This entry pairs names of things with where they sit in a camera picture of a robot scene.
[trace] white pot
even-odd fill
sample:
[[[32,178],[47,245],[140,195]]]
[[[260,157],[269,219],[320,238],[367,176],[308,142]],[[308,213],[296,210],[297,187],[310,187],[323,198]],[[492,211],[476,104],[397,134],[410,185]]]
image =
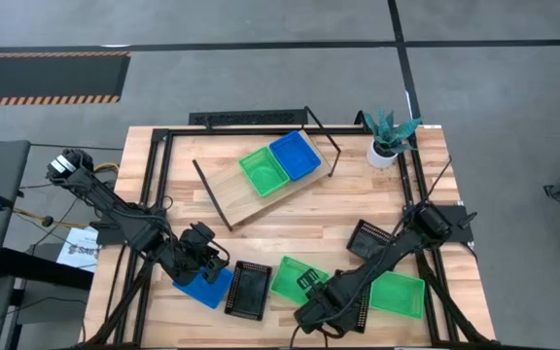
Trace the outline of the white pot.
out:
[[[395,162],[395,159],[399,154],[395,154],[392,157],[382,157],[377,154],[374,148],[375,140],[370,141],[370,146],[367,150],[367,160],[368,163],[376,168],[384,169],[389,167]]]

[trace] desk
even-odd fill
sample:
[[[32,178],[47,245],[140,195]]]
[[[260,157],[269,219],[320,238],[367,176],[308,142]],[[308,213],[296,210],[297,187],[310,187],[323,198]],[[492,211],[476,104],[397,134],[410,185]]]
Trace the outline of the desk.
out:
[[[199,128],[175,126],[174,128]],[[124,200],[137,202],[151,143],[152,127],[129,129],[116,193]],[[448,159],[444,133],[439,127],[421,126],[418,147],[427,186],[438,176]],[[313,142],[326,158],[336,150],[325,135],[312,135]],[[202,221],[216,232],[218,243],[230,251],[230,267],[237,260],[262,263],[274,268],[289,255],[327,272],[337,268],[355,268],[362,262],[345,249],[356,223],[365,219],[392,230],[401,217],[404,205],[400,171],[397,166],[379,170],[366,162],[367,135],[334,135],[342,150],[332,177],[324,177],[306,189],[284,198],[228,231],[204,189],[193,165],[196,159],[205,174],[221,171],[241,157],[268,144],[277,136],[178,136],[174,138],[166,194],[174,199],[167,217],[178,235],[189,223]],[[162,143],[157,152],[151,198],[157,188]],[[414,198],[418,198],[411,157],[407,157]],[[460,199],[452,168],[445,172],[431,199],[439,204],[453,204]],[[94,334],[103,322],[105,305],[120,247],[107,247],[100,253],[87,303],[86,327]],[[457,243],[441,248],[453,299],[476,328],[494,337],[478,269],[473,257]],[[120,298],[126,259],[122,261],[113,304]],[[403,259],[396,271],[418,275],[415,258]],[[146,314],[143,347],[286,347],[296,326],[291,301],[269,293],[261,322],[224,314],[224,303],[210,309],[172,287],[172,281],[156,267]],[[440,337],[447,339],[441,306],[435,302]],[[133,333],[137,311],[129,309],[124,340]],[[412,320],[391,313],[370,310],[365,334],[350,332],[330,346],[429,345],[427,321]],[[323,346],[319,333],[297,333],[296,346]]]

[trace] potted plant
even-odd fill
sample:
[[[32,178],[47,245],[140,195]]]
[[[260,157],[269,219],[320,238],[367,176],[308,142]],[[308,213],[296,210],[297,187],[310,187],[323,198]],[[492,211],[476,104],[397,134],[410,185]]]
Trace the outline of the potted plant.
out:
[[[412,147],[403,142],[423,121],[422,118],[409,120],[395,127],[395,111],[384,117],[384,110],[379,110],[379,125],[369,113],[365,113],[365,121],[373,133],[373,140],[367,150],[367,160],[376,168],[386,168],[392,165],[399,153],[412,150]]]

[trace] green plant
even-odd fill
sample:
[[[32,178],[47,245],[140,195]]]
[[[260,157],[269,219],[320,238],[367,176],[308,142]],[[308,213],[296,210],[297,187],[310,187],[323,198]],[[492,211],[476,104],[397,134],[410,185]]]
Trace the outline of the green plant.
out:
[[[379,125],[377,125],[369,113],[365,113],[365,121],[373,133],[375,140],[375,151],[384,157],[391,157],[413,148],[403,142],[408,138],[423,121],[422,118],[409,120],[395,127],[395,111],[385,116],[384,110],[379,110]]]

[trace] black floor mat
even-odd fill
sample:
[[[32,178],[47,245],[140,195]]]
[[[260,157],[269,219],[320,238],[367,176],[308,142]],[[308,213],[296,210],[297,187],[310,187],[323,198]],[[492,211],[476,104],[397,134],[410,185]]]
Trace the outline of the black floor mat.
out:
[[[0,53],[0,106],[118,102],[130,52]]]
[[[190,125],[279,125],[308,123],[303,109],[190,113]]]

